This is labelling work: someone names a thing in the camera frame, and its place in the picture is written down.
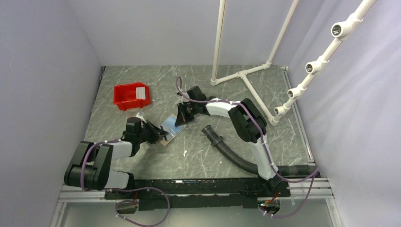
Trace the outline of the tan leather card holder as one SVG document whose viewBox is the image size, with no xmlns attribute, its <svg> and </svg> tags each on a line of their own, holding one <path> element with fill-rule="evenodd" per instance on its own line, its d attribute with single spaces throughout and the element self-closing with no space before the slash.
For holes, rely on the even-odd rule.
<svg viewBox="0 0 401 227">
<path fill-rule="evenodd" d="M 174 140 L 174 138 L 185 129 L 186 124 L 182 125 L 182 126 L 178 126 L 175 127 L 174 123 L 176 121 L 176 115 L 175 114 L 171 114 L 162 124 L 165 126 L 168 126 L 171 130 L 171 132 L 173 133 L 173 136 L 170 136 L 169 134 L 167 134 L 165 137 L 163 137 L 159 142 L 160 144 L 162 144 L 163 146 L 167 146 L 171 141 Z"/>
</svg>

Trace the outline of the red plastic bin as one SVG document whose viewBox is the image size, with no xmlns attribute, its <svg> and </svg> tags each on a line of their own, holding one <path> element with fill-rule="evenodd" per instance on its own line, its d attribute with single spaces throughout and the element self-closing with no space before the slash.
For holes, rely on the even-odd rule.
<svg viewBox="0 0 401 227">
<path fill-rule="evenodd" d="M 136 99 L 136 88 L 146 88 L 146 99 Z M 152 103 L 149 87 L 143 83 L 136 82 L 131 84 L 123 84 L 114 86 L 113 104 L 121 111 L 127 111 L 133 108 L 143 108 Z"/>
</svg>

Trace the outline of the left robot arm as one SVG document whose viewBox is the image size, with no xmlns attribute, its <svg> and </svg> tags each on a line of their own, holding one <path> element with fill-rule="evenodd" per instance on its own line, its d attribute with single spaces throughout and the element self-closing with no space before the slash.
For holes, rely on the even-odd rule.
<svg viewBox="0 0 401 227">
<path fill-rule="evenodd" d="M 122 137 L 100 142 L 81 141 L 64 174 L 64 184 L 83 191 L 117 189 L 125 199 L 136 192 L 131 173 L 111 168 L 115 159 L 133 157 L 142 143 L 155 144 L 169 133 L 139 117 L 127 119 Z"/>
</svg>

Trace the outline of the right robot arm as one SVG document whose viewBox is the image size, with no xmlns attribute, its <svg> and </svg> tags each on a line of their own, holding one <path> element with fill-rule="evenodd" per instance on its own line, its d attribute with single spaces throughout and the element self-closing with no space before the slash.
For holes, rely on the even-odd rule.
<svg viewBox="0 0 401 227">
<path fill-rule="evenodd" d="M 257 163 L 251 163 L 236 154 L 222 137 L 207 125 L 202 132 L 210 141 L 211 146 L 235 166 L 264 179 L 260 185 L 264 195 L 272 196 L 279 190 L 278 182 L 273 179 L 278 167 L 272 161 L 265 137 L 267 123 L 250 99 L 246 98 L 241 102 L 229 102 L 218 98 L 190 100 L 179 103 L 177 109 L 174 124 L 176 127 L 193 121 L 196 114 L 216 115 L 230 119 L 239 138 L 252 145 L 252 153 Z"/>
</svg>

